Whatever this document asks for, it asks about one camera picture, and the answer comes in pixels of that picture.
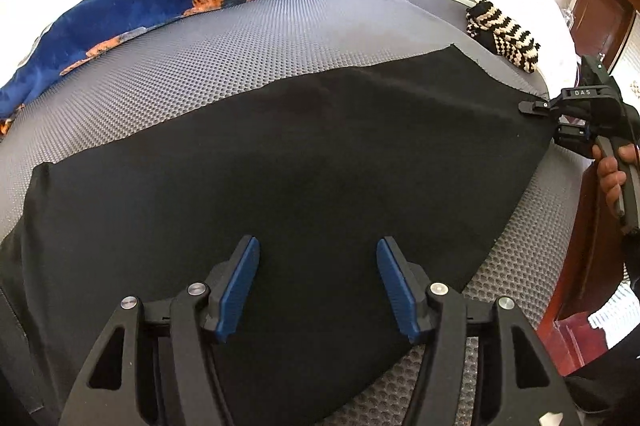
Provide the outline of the person's right hand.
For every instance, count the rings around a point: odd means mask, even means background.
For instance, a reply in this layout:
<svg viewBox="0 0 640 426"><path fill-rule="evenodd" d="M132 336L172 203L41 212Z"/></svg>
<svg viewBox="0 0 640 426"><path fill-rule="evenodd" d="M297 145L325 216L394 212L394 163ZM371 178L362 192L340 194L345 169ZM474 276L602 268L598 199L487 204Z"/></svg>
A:
<svg viewBox="0 0 640 426"><path fill-rule="evenodd" d="M626 182L626 174L620 170L620 162L626 164L639 164L638 146L633 143L620 146L616 156L604 156L600 146L592 146L592 156L597 163L597 175L600 188L605 195L608 209L614 217L620 216L617 203L623 194Z"/></svg>

